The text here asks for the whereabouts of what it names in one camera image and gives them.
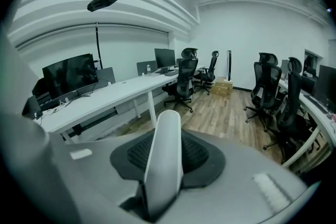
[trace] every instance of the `desk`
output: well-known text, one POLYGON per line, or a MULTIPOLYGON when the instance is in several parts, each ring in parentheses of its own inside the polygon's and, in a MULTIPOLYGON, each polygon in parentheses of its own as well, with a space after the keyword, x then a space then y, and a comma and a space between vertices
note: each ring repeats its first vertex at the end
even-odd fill
MULTIPOLYGON (((285 81, 280 80, 279 86, 285 90, 288 90, 288 84, 285 81)), ((289 167, 293 162, 295 162, 299 157, 301 157, 309 147, 314 143, 316 137, 321 132, 327 139, 330 148, 336 147, 336 134, 332 126, 330 125, 331 120, 327 118, 327 115, 323 114, 312 102, 310 102, 302 93, 300 93, 300 103, 303 108, 311 115, 311 117, 317 123, 317 128, 308 138, 308 140, 303 144, 303 146, 288 160, 283 166, 289 167)))
MULTIPOLYGON (((204 68, 203 65, 197 65, 196 70, 202 68, 204 68)), ((41 127, 49 133, 63 134, 67 140, 72 141, 65 133, 66 130, 144 93, 147 93, 148 95, 151 120, 153 127, 156 127, 152 90, 173 82, 177 77, 178 75, 167 77, 161 74, 151 74, 149 76, 140 76, 134 79, 117 82, 94 91, 90 97, 73 100, 70 105, 52 115, 46 115, 51 113, 50 111, 45 113, 41 120, 41 127)))

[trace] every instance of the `plastic bottle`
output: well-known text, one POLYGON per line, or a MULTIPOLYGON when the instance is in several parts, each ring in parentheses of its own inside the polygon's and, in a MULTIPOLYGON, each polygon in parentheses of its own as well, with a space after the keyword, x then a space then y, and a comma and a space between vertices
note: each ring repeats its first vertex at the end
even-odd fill
POLYGON ((147 65, 147 74, 150 74, 152 71, 151 71, 151 66, 150 65, 147 65))

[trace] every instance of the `brown box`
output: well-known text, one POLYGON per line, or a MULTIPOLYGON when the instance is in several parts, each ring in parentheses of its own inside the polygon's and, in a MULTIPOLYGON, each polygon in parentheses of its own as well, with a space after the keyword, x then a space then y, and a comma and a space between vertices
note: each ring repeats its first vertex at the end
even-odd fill
POLYGON ((228 95, 229 89, 228 87, 212 86, 210 92, 222 97, 226 97, 228 95))
POLYGON ((215 86, 228 88, 229 89, 228 94, 230 94, 232 89, 233 89, 232 80, 231 81, 226 81, 224 77, 217 78, 216 82, 215 82, 215 86))

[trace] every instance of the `black baseboard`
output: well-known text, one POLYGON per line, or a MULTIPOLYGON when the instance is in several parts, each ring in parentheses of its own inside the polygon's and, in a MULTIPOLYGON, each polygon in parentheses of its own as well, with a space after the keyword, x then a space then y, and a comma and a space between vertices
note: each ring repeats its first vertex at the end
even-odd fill
POLYGON ((245 88, 239 88, 239 87, 233 87, 233 89, 238 90, 238 91, 244 91, 244 92, 252 92, 252 90, 245 89, 245 88))

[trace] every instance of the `wooden floor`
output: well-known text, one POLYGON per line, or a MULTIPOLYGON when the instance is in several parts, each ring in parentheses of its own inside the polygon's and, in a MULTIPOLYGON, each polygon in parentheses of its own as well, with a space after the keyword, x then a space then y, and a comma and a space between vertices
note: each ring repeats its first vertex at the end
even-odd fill
MULTIPOLYGON (((220 97, 215 94, 207 95, 204 90, 199 90, 193 95, 192 103, 188 105, 193 108, 194 113, 190 113, 190 110, 182 105, 176 108, 181 116, 182 128, 243 143, 256 148, 275 162, 281 163, 281 151, 277 145, 270 147, 267 151, 262 149, 262 146, 271 143, 272 140, 270 134, 264 132, 259 118, 253 118, 249 123, 245 122, 247 115, 253 114, 253 111, 243 110, 245 106, 253 107, 249 92, 233 90, 229 96, 220 97)), ((172 109, 173 106, 174 104, 169 103, 165 108, 163 103, 158 104, 155 107, 156 116, 166 109, 172 109)), ((149 112, 145 112, 140 119, 132 120, 129 124, 119 128, 117 135, 151 129, 149 112)))

